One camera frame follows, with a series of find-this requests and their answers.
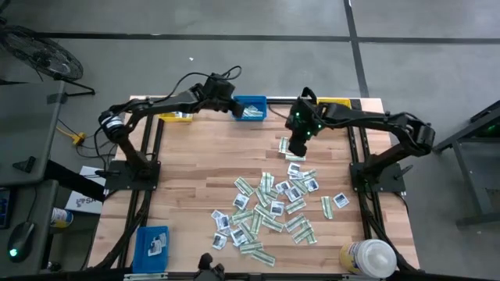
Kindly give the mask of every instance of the wooden table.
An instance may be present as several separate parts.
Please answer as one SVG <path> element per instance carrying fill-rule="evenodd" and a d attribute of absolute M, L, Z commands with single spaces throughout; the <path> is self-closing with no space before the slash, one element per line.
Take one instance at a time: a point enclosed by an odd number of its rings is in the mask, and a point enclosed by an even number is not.
<path fill-rule="evenodd" d="M 383 112 L 379 98 L 364 98 L 361 103 L 365 111 Z M 289 110 L 287 105 L 274 108 L 284 115 Z M 144 125 L 145 118 L 130 135 L 137 149 L 141 146 Z M 277 218 L 285 222 L 303 212 L 311 221 L 318 243 L 309 246 L 303 240 L 296 245 L 285 229 L 277 233 L 261 226 L 259 240 L 264 250 L 276 257 L 274 268 L 239 254 L 231 239 L 221 251 L 212 248 L 216 225 L 210 215 L 214 209 L 228 215 L 234 212 L 232 202 L 238 193 L 234 181 L 239 176 L 253 187 L 257 187 L 262 172 L 274 175 L 274 183 L 288 178 L 290 162 L 277 152 L 280 138 L 291 134 L 284 128 L 284 119 L 268 111 L 263 123 L 235 122 L 229 114 L 204 110 L 195 115 L 193 123 L 167 123 L 164 130 L 159 156 L 162 172 L 159 188 L 152 197 L 148 225 L 170 229 L 166 271 L 195 272 L 200 256 L 209 252 L 214 265 L 222 263 L 226 272 L 345 272 L 339 264 L 339 250 L 346 243 L 363 240 L 358 198 L 352 191 L 348 173 L 351 155 L 346 129 L 324 130 L 307 142 L 307 161 L 300 163 L 301 170 L 316 169 L 320 189 L 305 196 L 305 208 Z M 381 153 L 391 146 L 388 133 L 367 130 L 367 135 L 372 153 Z M 148 151 L 152 150 L 153 139 Z M 117 158 L 124 159 L 121 151 Z M 320 198 L 340 192 L 348 197 L 350 204 L 343 209 L 334 206 L 334 219 L 327 220 Z M 284 195 L 279 199 L 288 202 Z M 104 203 L 89 266 L 99 263 L 122 234 L 129 200 L 130 191 L 124 190 Z M 256 202 L 256 196 L 252 195 L 248 205 L 253 208 Z M 418 267 L 404 204 L 393 194 L 380 194 L 380 203 L 388 236 L 408 262 Z M 132 261 L 134 241 L 132 237 L 127 264 Z"/>

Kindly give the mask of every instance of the computer mouse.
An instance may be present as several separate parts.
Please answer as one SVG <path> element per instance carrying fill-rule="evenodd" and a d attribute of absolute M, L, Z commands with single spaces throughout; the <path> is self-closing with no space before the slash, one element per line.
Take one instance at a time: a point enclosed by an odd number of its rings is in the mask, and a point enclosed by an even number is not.
<path fill-rule="evenodd" d="M 31 252 L 34 223 L 22 222 L 14 227 L 7 243 L 7 254 L 12 262 L 22 262 Z"/>

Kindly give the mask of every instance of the metal bracket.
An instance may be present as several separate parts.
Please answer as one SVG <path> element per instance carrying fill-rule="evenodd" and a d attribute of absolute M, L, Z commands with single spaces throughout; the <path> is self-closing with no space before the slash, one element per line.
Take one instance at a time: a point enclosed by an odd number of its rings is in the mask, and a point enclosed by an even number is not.
<path fill-rule="evenodd" d="M 113 175 L 106 178 L 105 188 L 109 190 L 155 190 L 159 179 L 161 162 L 152 163 L 152 174 L 147 180 L 135 179 L 126 161 L 112 161 L 108 171 Z"/>
<path fill-rule="evenodd" d="M 361 171 L 364 163 L 351 163 L 349 170 L 351 171 L 352 188 L 355 192 L 404 192 L 406 191 L 405 181 L 403 180 L 403 172 L 399 163 L 392 164 L 384 169 L 380 175 L 379 182 L 370 186 L 364 180 Z"/>

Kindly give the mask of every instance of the sticker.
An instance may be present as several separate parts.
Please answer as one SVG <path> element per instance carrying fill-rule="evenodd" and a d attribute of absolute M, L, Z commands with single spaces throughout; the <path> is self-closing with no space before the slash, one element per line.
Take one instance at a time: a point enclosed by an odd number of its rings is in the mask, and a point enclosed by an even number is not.
<path fill-rule="evenodd" d="M 271 203 L 271 215 L 283 215 L 284 203 L 273 201 Z"/>
<path fill-rule="evenodd" d="M 149 245 L 148 257 L 162 253 L 162 242 L 160 240 L 153 240 Z"/>
<path fill-rule="evenodd" d="M 338 208 L 343 208 L 347 204 L 349 204 L 349 200 L 346 198 L 346 196 L 343 193 L 335 195 L 334 202 Z"/>
<path fill-rule="evenodd" d="M 280 194 L 282 194 L 286 190 L 290 189 L 290 184 L 288 184 L 288 181 L 285 180 L 284 182 L 281 182 L 281 183 L 277 184 L 276 185 L 276 189 L 278 190 L 278 192 Z"/>
<path fill-rule="evenodd" d="M 319 190 L 320 188 L 320 185 L 318 184 L 318 182 L 316 182 L 316 179 L 306 180 L 304 184 L 307 186 L 307 190 L 309 192 Z"/>
<path fill-rule="evenodd" d="M 224 246 L 226 246 L 227 242 L 227 237 L 222 236 L 218 233 L 213 234 L 213 242 L 212 242 L 212 247 L 214 247 L 217 250 L 222 250 Z"/>
<path fill-rule="evenodd" d="M 223 215 L 220 218 L 216 219 L 217 230 L 223 230 L 229 228 L 229 216 Z"/>
<path fill-rule="evenodd" d="M 240 210 L 243 210 L 245 209 L 247 203 L 248 203 L 248 197 L 244 196 L 243 194 L 238 194 L 234 199 L 233 206 L 236 206 L 240 208 Z"/>
<path fill-rule="evenodd" d="M 285 194 L 288 196 L 290 202 L 297 201 L 297 199 L 302 197 L 302 194 L 300 193 L 297 187 L 292 187 L 291 189 L 285 191 Z"/>
<path fill-rule="evenodd" d="M 288 175 L 297 175 L 300 171 L 300 165 L 295 163 L 290 163 L 288 166 Z"/>

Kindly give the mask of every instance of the black metal frame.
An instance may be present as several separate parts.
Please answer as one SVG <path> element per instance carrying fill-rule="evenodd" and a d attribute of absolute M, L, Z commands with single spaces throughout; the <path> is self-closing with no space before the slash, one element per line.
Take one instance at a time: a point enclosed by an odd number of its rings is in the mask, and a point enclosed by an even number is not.
<path fill-rule="evenodd" d="M 477 186 L 471 173 L 473 173 L 470 165 L 467 164 L 463 157 L 462 143 L 491 143 L 499 142 L 498 138 L 477 137 L 479 132 L 482 132 L 500 123 L 500 101 L 488 106 L 486 109 L 477 113 L 470 118 L 471 124 L 461 129 L 459 132 L 451 135 L 441 143 L 434 146 L 434 152 L 440 154 L 447 148 L 453 148 L 460 170 L 462 171 L 463 179 L 470 191 L 473 199 L 474 207 L 479 215 L 459 219 L 456 221 L 457 226 L 472 226 L 481 223 L 500 222 L 500 212 L 495 212 L 491 205 L 488 192 L 484 187 Z"/>

